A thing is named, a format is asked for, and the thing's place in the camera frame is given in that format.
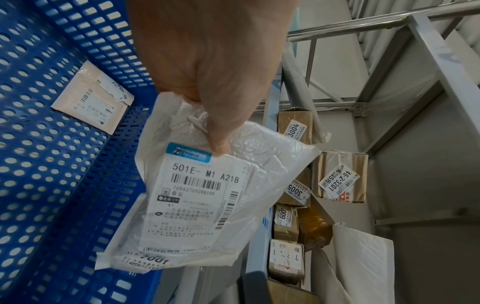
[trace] white plastic bag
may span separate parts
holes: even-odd
[[[135,155],[147,196],[97,254],[95,269],[231,265],[285,187],[320,154],[245,122],[231,135],[231,153],[212,155],[207,117],[182,96],[158,96]]]

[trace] blue logo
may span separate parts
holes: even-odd
[[[166,148],[166,153],[188,159],[193,159],[202,163],[209,163],[210,159],[212,158],[211,153],[182,146],[176,143],[169,143]]]

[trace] plastic mailing bag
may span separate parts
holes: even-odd
[[[320,151],[259,124],[210,153],[200,104],[161,93],[135,162],[146,184],[95,268],[133,272],[232,265],[285,187]]]

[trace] box label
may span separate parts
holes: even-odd
[[[277,239],[273,239],[270,242],[269,261],[274,264],[301,270],[303,254],[302,246],[299,244]]]
[[[245,190],[249,164],[169,143],[148,202],[140,250],[206,251]]]
[[[291,227],[292,226],[292,210],[287,210],[282,206],[276,207],[275,212],[275,224],[284,226],[284,227]]]
[[[109,105],[91,89],[85,92],[73,109],[88,119],[105,125],[115,110],[114,106]]]
[[[285,130],[284,135],[291,137],[295,140],[300,140],[300,138],[302,138],[302,135],[304,134],[306,129],[307,129],[306,125],[292,119],[288,124],[288,127]]]
[[[339,163],[329,174],[327,174],[318,184],[322,187],[328,195],[333,199],[340,200],[343,195],[343,200],[346,199],[348,191],[348,198],[350,198],[350,192],[353,189],[353,183],[360,178],[360,175],[355,171],[345,166],[343,163]]]
[[[310,197],[311,190],[300,183],[297,180],[293,180],[290,185],[288,185],[287,188],[285,188],[284,192],[291,197],[293,197],[297,202],[299,202],[302,205],[305,205],[307,203],[307,200]]]
[[[106,74],[102,74],[96,83],[105,91],[110,93],[116,102],[128,102],[128,96],[125,89]]]

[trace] barcode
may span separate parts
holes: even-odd
[[[85,102],[87,101],[87,98],[93,93],[92,89],[88,89],[88,91],[85,93],[85,95],[80,98],[80,101],[81,102]]]
[[[233,210],[235,209],[235,204],[239,199],[239,193],[237,191],[230,192],[230,196],[228,197],[228,202],[226,203],[226,208],[223,211],[223,214],[218,221],[218,224],[215,227],[215,230],[222,229],[225,226],[225,222],[232,214]]]
[[[337,193],[338,195],[341,195],[341,194],[345,191],[345,189],[347,189],[351,184],[353,184],[353,182],[354,182],[354,180],[349,180],[348,182],[345,183],[345,185],[343,185],[342,187],[340,187],[340,188],[336,191],[336,193]]]
[[[193,187],[202,187],[210,190],[220,190],[220,187],[222,186],[222,183],[220,182],[176,173],[171,176],[171,182]]]

